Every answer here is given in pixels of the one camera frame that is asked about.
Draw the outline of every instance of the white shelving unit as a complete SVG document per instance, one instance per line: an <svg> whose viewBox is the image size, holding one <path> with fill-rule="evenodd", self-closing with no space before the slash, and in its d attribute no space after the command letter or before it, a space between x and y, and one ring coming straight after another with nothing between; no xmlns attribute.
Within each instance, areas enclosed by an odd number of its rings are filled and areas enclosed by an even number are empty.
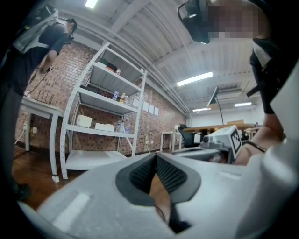
<svg viewBox="0 0 299 239"><path fill-rule="evenodd" d="M120 160L126 159L124 155L118 151L83 151L83 150L73 150L72 149L72 135L73 132L81 132L85 134L96 134L105 135L112 137L124 137L133 138L133 145L129 144L132 148L132 155L136 154L137 146L137 135L139 119L142 108L142 99L145 86L145 80L147 76L147 71L143 71L129 62L126 58L119 55L117 52L109 48L110 43L106 43L95 56L91 59L89 64L83 70L81 76L79 77L75 87L71 93L69 101L67 103L64 118L60 133L60 163L61 171L64 179L67 179L67 170L89 170L97 166L101 166L108 163L118 162ZM96 62L99 56L104 56L105 53L113 54L115 57L123 60L129 67L133 68L134 73L129 72L131 80L125 79L124 77L117 75L116 73L105 68L105 65ZM87 75L91 72L90 79L87 86L82 86L82 82ZM141 85L137 86L134 81L138 78L142 78ZM138 108L131 107L129 105L121 104L115 100L104 97L94 92L92 87L99 88L101 90L112 93L116 89L121 93L125 92L126 95L131 96L137 92L140 93ZM129 113L136 113L135 129L133 134L119 133L119 132L109 132L102 131L93 128L85 128L74 125L74 120L69 123L70 112L77 94L80 97L80 104L87 107L113 113L116 115L124 116ZM75 109L75 114L73 119L76 119L78 112L78 105ZM70 135L69 144L69 156L65 158L65 137L66 134Z"/></svg>

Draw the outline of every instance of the white ceiling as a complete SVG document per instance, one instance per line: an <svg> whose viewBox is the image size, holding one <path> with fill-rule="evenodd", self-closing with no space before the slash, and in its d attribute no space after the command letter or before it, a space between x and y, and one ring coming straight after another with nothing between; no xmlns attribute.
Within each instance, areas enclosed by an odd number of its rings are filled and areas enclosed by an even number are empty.
<svg viewBox="0 0 299 239"><path fill-rule="evenodd" d="M114 49L138 67L184 112L205 107L216 86L223 109L252 101L246 97L255 80L249 64L250 39L212 39L193 42L179 21L176 8L184 0L98 0L94 9L86 0L55 0L64 18L78 22L77 33ZM177 87L176 82L212 71L214 77Z"/></svg>

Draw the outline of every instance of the black shoe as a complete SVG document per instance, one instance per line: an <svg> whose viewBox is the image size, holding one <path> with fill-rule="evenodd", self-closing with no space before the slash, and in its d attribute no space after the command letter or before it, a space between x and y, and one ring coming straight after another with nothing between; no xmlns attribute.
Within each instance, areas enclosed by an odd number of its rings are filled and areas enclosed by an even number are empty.
<svg viewBox="0 0 299 239"><path fill-rule="evenodd" d="M28 184L18 184L19 190L14 192L15 199L18 201L25 201L30 195L31 190Z"/></svg>

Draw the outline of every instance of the person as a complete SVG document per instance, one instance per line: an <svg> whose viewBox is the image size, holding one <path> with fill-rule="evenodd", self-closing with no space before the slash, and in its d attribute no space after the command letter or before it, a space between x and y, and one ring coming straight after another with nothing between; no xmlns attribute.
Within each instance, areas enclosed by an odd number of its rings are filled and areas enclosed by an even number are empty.
<svg viewBox="0 0 299 239"><path fill-rule="evenodd" d="M207 3L208 22L213 36L220 37L224 34L225 37L252 38L270 57L280 61L277 66L283 67L284 77L279 79L283 85L299 56L293 28L298 22L296 7L290 6L290 2L279 0L213 0ZM265 118L251 140L263 148L269 148L283 140L283 128L270 106L279 90L271 87L277 79L265 74L254 51L250 64L257 84L263 84L267 80L271 82L260 90ZM252 155L260 153L255 147L246 144L242 147L236 164L247 165Z"/></svg>
<svg viewBox="0 0 299 239"><path fill-rule="evenodd" d="M25 54L20 54L11 47L1 69L0 132L5 133L0 134L0 158L8 184L17 200L25 200L30 195L30 187L27 184L18 184L12 174L14 135L22 97L34 70L46 57L43 66L38 69L40 74L45 74L76 28L74 19L49 26L39 38L39 42L49 45L49 48L33 47Z"/></svg>

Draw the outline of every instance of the plastic bottle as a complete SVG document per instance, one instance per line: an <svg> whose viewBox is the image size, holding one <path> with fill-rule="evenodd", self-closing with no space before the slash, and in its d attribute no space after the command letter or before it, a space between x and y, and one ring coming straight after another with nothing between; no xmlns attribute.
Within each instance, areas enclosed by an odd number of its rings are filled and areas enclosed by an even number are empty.
<svg viewBox="0 0 299 239"><path fill-rule="evenodd" d="M131 126L130 123L128 123L128 124L126 125L126 128L125 128L125 130L126 130L126 134L129 134L129 133L130 133L130 126Z"/></svg>
<svg viewBox="0 0 299 239"><path fill-rule="evenodd" d="M112 98L113 100L117 100L118 93L119 93L118 91L115 91L115 92L114 92L114 95L113 95L113 98Z"/></svg>
<svg viewBox="0 0 299 239"><path fill-rule="evenodd" d="M129 96L126 95L123 103L124 103L125 105L127 105L127 104L128 104L128 101L129 101Z"/></svg>
<svg viewBox="0 0 299 239"><path fill-rule="evenodd" d="M117 121L117 125L116 125L116 129L115 129L115 131L116 131L116 132L119 132L119 131L120 131L120 128L121 128L121 121L119 120L119 121Z"/></svg>
<svg viewBox="0 0 299 239"><path fill-rule="evenodd" d="M126 93L123 93L123 94L121 95L121 99L120 99L120 103L121 103L121 104L124 103L124 101L125 101L125 96L126 96Z"/></svg>
<svg viewBox="0 0 299 239"><path fill-rule="evenodd" d="M119 132L120 132L120 133L125 132L125 123L124 123L124 122L121 123L121 127L120 127Z"/></svg>

